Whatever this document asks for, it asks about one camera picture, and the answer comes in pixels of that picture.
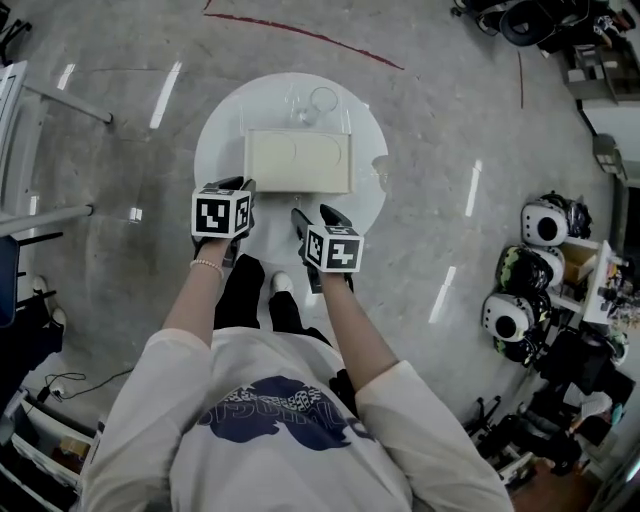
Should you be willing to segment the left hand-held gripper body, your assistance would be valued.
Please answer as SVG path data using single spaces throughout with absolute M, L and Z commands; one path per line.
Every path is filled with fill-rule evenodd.
M 205 185 L 192 194 L 191 238 L 195 254 L 206 242 L 226 240 L 227 246 L 222 265 L 233 268 L 240 252 L 241 241 L 253 228 L 254 199 L 242 199 L 240 190 L 211 190 Z

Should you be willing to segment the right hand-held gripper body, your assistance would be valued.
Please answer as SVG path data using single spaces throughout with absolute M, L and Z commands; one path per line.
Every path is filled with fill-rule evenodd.
M 308 225 L 302 238 L 301 258 L 307 268 L 312 294 L 320 294 L 320 274 L 342 274 L 350 287 L 351 275 L 360 271 L 364 238 L 349 226 Z

